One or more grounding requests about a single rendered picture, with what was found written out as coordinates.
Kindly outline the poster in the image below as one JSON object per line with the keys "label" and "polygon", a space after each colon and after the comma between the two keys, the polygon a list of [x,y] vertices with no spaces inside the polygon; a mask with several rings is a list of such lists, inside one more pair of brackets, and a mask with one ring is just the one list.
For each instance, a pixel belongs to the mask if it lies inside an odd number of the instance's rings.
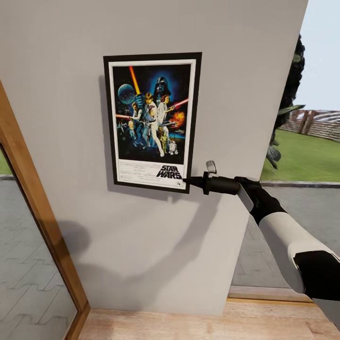
{"label": "poster", "polygon": [[202,52],[103,62],[114,185],[189,194]]}

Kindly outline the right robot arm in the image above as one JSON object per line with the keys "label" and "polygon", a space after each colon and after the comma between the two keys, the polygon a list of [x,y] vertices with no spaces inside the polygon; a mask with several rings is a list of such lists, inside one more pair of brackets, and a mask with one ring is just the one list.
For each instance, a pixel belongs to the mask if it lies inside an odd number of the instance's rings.
{"label": "right robot arm", "polygon": [[202,178],[183,181],[209,192],[238,195],[254,217],[280,272],[297,293],[309,296],[340,330],[340,258],[300,226],[252,177],[219,176],[214,160]]}

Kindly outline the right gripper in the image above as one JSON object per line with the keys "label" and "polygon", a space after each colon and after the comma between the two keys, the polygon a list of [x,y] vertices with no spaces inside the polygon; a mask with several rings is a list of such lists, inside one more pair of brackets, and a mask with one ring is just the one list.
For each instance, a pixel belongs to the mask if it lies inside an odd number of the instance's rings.
{"label": "right gripper", "polygon": [[204,172],[202,178],[183,178],[183,181],[193,186],[202,188],[205,195],[209,195],[210,191],[225,194],[228,186],[227,177],[212,176],[209,178],[207,171]]}

